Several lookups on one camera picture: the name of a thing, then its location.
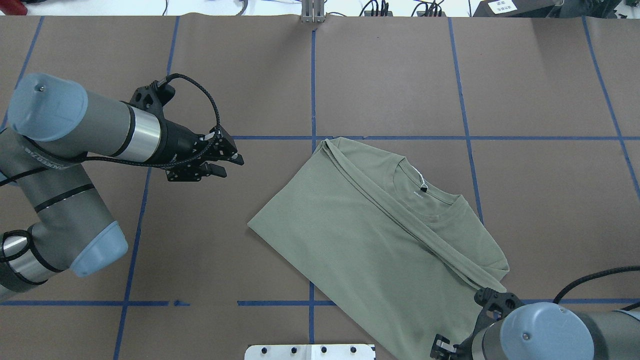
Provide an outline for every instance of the cable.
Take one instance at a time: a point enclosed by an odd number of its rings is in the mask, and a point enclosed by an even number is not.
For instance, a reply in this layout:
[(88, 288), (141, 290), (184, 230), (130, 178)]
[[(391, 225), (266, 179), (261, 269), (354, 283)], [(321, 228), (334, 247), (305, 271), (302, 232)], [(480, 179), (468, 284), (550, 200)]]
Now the cable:
[(242, 10), (240, 10), (240, 12), (236, 14), (236, 16), (241, 16), (242, 14), (244, 14), (244, 11), (246, 10), (247, 6), (249, 6), (249, 0), (240, 0), (240, 1), (242, 1)]
[(623, 307), (623, 308), (622, 308), (622, 309), (620, 309), (620, 310), (624, 310), (624, 311), (631, 311), (631, 310), (633, 310), (633, 309), (637, 309), (637, 308), (639, 308), (639, 307), (640, 307), (640, 302), (636, 302), (635, 304), (631, 304), (631, 305), (629, 305), (629, 306), (625, 306), (625, 307)]
[(7, 185), (8, 183), (12, 183), (12, 182), (14, 182), (14, 181), (16, 181), (18, 179), (22, 179), (25, 176), (37, 174), (39, 172), (42, 172), (42, 171), (48, 170), (48, 169), (49, 168), (46, 168), (46, 167), (38, 167), (38, 168), (31, 169), (29, 171), (21, 172), (21, 173), (15, 175), (15, 176), (11, 176), (11, 177), (9, 177), (7, 179), (4, 179), (4, 180), (0, 181), (0, 186)]
[(426, 1), (421, 1), (421, 2), (418, 3), (418, 5), (415, 6), (415, 8), (413, 8), (413, 11), (411, 13), (412, 17), (415, 15), (415, 11), (418, 10), (418, 7), (420, 7), (420, 5), (426, 5), (426, 8), (424, 9), (425, 13), (429, 9), (429, 3), (427, 3)]
[(604, 4), (604, 6), (602, 6), (602, 14), (600, 15), (600, 18), (604, 19), (605, 12), (607, 12), (607, 8), (609, 7), (610, 4), (611, 4), (611, 0), (608, 0), (608, 2)]
[(364, 14), (364, 10), (367, 8), (367, 6), (369, 4), (371, 4), (371, 15), (373, 16), (373, 3), (376, 3), (376, 7), (378, 7), (378, 0), (369, 0), (368, 3), (364, 4), (364, 6), (362, 7), (362, 11), (360, 12), (360, 14), (358, 16), (362, 16), (362, 14)]
[(177, 78), (185, 79), (186, 81), (189, 81), (190, 83), (194, 84), (197, 88), (200, 89), (201, 92), (203, 92), (207, 96), (207, 98), (209, 98), (209, 102), (211, 103), (211, 106), (213, 106), (213, 111), (216, 113), (216, 127), (220, 127), (220, 113), (218, 112), (218, 107), (216, 106), (216, 102), (213, 100), (213, 97), (211, 96), (211, 94), (209, 94), (207, 89), (202, 87), (202, 85), (198, 84), (197, 81), (195, 81), (194, 79), (191, 79), (189, 76), (178, 74), (177, 72), (174, 72), (173, 74), (168, 75), (165, 78), (166, 83), (169, 83), (171, 82), (171, 80), (177, 79)]
[(171, 168), (171, 167), (174, 167), (176, 165), (182, 165), (182, 164), (190, 163), (193, 160), (198, 159), (199, 157), (204, 155), (207, 152), (207, 150), (209, 150), (211, 145), (213, 145), (213, 142), (209, 142), (207, 144), (207, 146), (205, 146), (202, 150), (200, 150), (200, 152), (198, 152), (197, 154), (193, 155), (192, 157), (186, 158), (184, 160), (176, 161), (175, 163), (145, 164), (145, 163), (139, 163), (137, 161), (129, 161), (129, 160), (121, 160), (121, 159), (115, 159), (115, 158), (107, 158), (106, 156), (85, 156), (83, 158), (79, 158), (79, 160), (80, 161), (107, 161), (107, 162), (110, 162), (110, 163), (131, 165), (131, 166), (134, 166), (134, 167)]
[(565, 286), (564, 289), (562, 289), (558, 295), (556, 295), (556, 297), (554, 298), (553, 303), (554, 304), (558, 304), (560, 303), (560, 300), (562, 300), (562, 298), (569, 292), (571, 291), (574, 287), (580, 285), (580, 284), (584, 284), (587, 281), (591, 281), (593, 279), (598, 279), (600, 277), (605, 277), (608, 275), (613, 275), (613, 274), (618, 274), (621, 272), (631, 272), (631, 271), (640, 271), (640, 265), (634, 265), (634, 266), (623, 266), (623, 267), (619, 267), (619, 268), (612, 268), (612, 269), (608, 269), (608, 270), (604, 270), (601, 272), (597, 272), (591, 275), (587, 275), (587, 276), (583, 276), (580, 279), (577, 279), (576, 281), (571, 282), (569, 285)]

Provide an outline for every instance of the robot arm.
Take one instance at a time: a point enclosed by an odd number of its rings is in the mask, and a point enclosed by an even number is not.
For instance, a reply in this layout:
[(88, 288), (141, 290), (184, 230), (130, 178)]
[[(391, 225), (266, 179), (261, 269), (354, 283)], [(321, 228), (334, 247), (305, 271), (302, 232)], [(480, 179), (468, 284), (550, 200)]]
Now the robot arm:
[[(560, 305), (525, 305), (512, 293), (480, 289), (483, 307), (473, 333), (451, 345), (436, 336), (431, 358), (438, 360), (637, 360), (640, 313), (616, 310), (574, 313)], [(498, 320), (487, 316), (498, 313)]]
[[(205, 92), (216, 126), (199, 135), (166, 120), (163, 106), (184, 78)], [(215, 102), (192, 79), (174, 74), (138, 88), (129, 103), (108, 99), (80, 84), (29, 74), (8, 109), (0, 132), (0, 184), (17, 183), (40, 222), (8, 231), (0, 244), (0, 301), (43, 284), (71, 268), (90, 275), (127, 251), (127, 242), (80, 163), (103, 160), (159, 167), (169, 181), (226, 177), (208, 161), (244, 163), (220, 125)], [(103, 156), (88, 157), (93, 152)]]

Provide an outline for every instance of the olive green t-shirt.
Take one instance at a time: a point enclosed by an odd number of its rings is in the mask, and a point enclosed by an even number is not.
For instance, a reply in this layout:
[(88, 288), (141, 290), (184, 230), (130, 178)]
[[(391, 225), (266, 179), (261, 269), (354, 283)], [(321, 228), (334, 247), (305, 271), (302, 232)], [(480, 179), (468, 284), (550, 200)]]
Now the olive green t-shirt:
[(462, 195), (404, 156), (337, 138), (249, 227), (399, 360), (429, 359), (436, 333), (471, 334), (480, 287), (505, 291), (504, 254)]

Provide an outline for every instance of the white label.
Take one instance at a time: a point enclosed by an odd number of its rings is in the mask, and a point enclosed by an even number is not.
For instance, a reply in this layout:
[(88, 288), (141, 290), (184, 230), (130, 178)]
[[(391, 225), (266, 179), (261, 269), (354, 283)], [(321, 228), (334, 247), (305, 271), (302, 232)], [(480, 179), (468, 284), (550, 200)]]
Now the white label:
[(493, 11), (493, 13), (508, 13), (518, 10), (518, 8), (513, 4), (513, 1), (511, 0), (494, 1), (492, 3), (489, 3), (489, 7), (491, 8), (491, 11)]

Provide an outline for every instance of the metal plate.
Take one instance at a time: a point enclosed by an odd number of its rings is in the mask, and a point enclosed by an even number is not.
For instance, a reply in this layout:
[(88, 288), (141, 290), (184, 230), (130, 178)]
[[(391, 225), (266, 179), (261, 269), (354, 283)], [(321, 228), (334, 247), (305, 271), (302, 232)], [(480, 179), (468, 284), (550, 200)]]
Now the metal plate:
[(267, 359), (375, 360), (376, 346), (366, 344), (253, 345), (244, 353), (244, 360)]

